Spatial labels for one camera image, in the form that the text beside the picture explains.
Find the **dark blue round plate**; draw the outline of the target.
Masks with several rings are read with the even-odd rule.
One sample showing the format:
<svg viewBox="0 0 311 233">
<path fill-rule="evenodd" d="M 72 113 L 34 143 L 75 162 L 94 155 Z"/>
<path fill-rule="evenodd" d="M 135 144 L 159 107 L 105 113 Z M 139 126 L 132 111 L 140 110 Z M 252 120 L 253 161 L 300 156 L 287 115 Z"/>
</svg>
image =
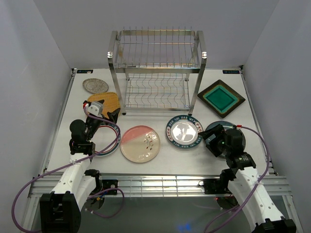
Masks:
<svg viewBox="0 0 311 233">
<path fill-rule="evenodd" d="M 243 152 L 246 147 L 242 131 L 228 121 L 213 122 L 200 135 L 215 157 L 225 158 L 231 152 Z"/>
</svg>

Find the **pink cream floral plate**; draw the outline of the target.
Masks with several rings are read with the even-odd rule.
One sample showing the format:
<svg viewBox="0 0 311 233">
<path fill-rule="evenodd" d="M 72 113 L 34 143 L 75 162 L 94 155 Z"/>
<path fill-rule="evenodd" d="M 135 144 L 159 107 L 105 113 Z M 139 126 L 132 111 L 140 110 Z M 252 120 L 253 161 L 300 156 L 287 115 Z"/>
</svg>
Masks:
<svg viewBox="0 0 311 233">
<path fill-rule="evenodd" d="M 151 127 L 138 125 L 128 129 L 121 138 L 123 156 L 134 163 L 146 163 L 154 159 L 160 151 L 160 138 Z"/>
</svg>

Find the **white plate teal lettered rim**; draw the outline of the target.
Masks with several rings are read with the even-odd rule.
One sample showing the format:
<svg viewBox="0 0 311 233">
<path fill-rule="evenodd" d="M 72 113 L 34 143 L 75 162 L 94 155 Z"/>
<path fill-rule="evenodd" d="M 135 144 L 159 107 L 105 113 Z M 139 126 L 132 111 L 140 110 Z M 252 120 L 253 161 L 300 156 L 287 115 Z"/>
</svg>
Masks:
<svg viewBox="0 0 311 233">
<path fill-rule="evenodd" d="M 199 133 L 203 132 L 203 126 L 192 116 L 178 115 L 171 118 L 165 131 L 169 142 L 180 149 L 197 147 L 202 141 Z"/>
</svg>

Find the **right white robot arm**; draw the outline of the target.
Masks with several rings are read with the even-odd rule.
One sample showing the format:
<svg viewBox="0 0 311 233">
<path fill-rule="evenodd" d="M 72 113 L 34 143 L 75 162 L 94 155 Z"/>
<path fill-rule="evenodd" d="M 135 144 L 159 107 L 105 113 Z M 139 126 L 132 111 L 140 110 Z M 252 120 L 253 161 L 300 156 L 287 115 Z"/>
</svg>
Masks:
<svg viewBox="0 0 311 233">
<path fill-rule="evenodd" d="M 262 183 L 268 170 L 260 175 L 252 156 L 245 152 L 246 139 L 242 129 L 242 125 L 224 128 L 217 124 L 199 133 L 215 157 L 225 157 L 228 168 L 221 172 L 218 186 L 238 202 L 238 206 L 230 209 L 232 215 L 212 232 L 226 226 L 239 212 L 244 213 L 253 233 L 296 232 L 294 221 L 286 219 L 279 211 Z"/>
</svg>

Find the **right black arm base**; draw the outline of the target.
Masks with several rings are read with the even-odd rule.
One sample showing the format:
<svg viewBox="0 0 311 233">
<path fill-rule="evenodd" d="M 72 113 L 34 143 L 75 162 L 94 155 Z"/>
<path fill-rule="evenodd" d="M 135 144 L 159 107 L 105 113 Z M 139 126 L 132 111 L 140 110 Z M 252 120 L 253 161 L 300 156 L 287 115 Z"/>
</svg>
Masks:
<svg viewBox="0 0 311 233">
<path fill-rule="evenodd" d="M 204 194 L 232 194 L 220 179 L 203 179 L 198 186 L 204 189 Z"/>
</svg>

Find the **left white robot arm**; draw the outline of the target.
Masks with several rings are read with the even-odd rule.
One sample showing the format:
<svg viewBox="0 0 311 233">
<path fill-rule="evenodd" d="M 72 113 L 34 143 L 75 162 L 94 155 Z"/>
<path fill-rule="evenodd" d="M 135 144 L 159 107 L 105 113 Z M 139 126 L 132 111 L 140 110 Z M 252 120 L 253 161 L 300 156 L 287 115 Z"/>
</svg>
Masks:
<svg viewBox="0 0 311 233">
<path fill-rule="evenodd" d="M 92 137 L 103 123 L 116 124 L 120 108 L 102 115 L 100 107 L 86 105 L 85 121 L 74 120 L 71 132 L 70 166 L 67 167 L 57 185 L 40 198 L 41 230 L 44 233 L 76 233 L 81 224 L 81 209 L 88 196 L 103 189 L 99 171 L 89 169 L 95 144 Z"/>
</svg>

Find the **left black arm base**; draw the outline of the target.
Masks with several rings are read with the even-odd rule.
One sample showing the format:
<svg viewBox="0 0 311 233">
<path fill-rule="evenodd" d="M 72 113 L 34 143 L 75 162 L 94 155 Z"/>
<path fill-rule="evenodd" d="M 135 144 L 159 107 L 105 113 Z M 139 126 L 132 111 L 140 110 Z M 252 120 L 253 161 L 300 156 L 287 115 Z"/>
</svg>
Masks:
<svg viewBox="0 0 311 233">
<path fill-rule="evenodd" d="M 113 180 L 101 180 L 101 181 L 103 185 L 103 190 L 105 190 L 105 192 L 102 195 L 116 195 L 117 194 L 117 190 L 107 191 L 107 189 L 118 188 L 118 183 L 119 183 L 118 180 L 113 179 Z"/>
</svg>

